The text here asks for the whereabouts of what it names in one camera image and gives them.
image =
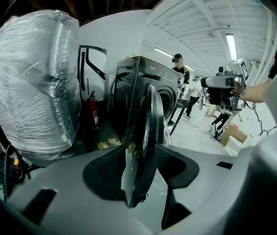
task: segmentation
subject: fire extinguisher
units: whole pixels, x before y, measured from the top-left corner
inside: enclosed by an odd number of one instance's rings
[[[87,109],[89,110],[90,127],[96,129],[98,126],[98,111],[97,100],[95,99],[94,93],[95,92],[92,92],[86,103]]]

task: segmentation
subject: ceiling light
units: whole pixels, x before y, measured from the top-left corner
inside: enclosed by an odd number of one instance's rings
[[[186,66],[187,68],[191,69],[191,71],[195,71],[193,68],[191,68],[191,67],[188,66],[188,65],[184,65],[184,66]]]
[[[161,49],[154,48],[154,50],[159,51],[159,52],[161,52],[162,54],[165,54],[165,55],[167,55],[167,56],[169,56],[169,57],[171,57],[171,58],[173,57],[172,55],[168,54],[167,52],[162,51]]]
[[[227,38],[227,41],[228,41],[231,58],[233,60],[237,60],[234,35],[233,34],[226,34],[226,38]]]

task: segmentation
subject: plastic-wrapped bundle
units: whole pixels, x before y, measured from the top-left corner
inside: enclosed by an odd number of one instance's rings
[[[23,155],[51,159],[76,138],[78,28],[68,14],[43,10],[0,29],[0,125]]]

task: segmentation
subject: white ceiling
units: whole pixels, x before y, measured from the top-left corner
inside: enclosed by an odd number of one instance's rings
[[[238,59],[256,61],[254,75],[267,73],[277,48],[277,17],[252,0],[163,0],[150,18],[141,55],[171,68],[154,48],[180,53],[199,75],[215,75],[231,60],[226,33],[234,34]]]

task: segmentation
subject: washing machine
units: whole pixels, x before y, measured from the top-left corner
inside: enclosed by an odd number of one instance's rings
[[[183,80],[178,72],[142,56],[118,63],[112,113],[114,128],[124,144],[130,140],[145,85],[150,83],[156,88],[162,98],[164,118],[169,119]]]

